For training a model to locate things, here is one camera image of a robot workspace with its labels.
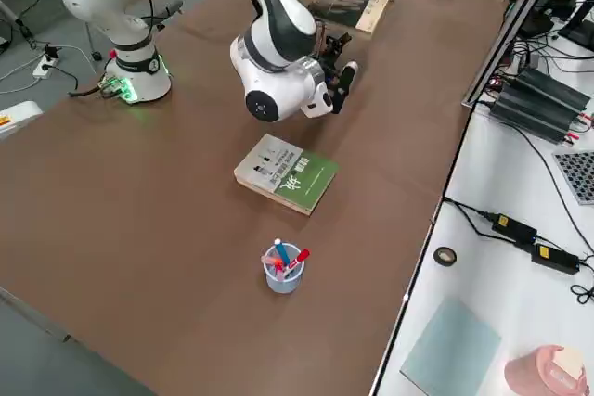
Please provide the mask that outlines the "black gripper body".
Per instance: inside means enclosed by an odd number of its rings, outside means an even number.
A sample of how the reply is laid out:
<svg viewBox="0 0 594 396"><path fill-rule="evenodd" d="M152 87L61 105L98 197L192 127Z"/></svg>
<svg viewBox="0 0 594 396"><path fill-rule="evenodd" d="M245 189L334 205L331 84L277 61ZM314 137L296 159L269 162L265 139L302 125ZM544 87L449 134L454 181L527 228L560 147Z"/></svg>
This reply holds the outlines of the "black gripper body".
<svg viewBox="0 0 594 396"><path fill-rule="evenodd" d="M317 54L317 62L323 69L326 76L336 76L337 74L335 64L341 56L342 51L337 51L334 44L336 39L340 37L333 37L331 35L326 36L325 46Z"/></svg>

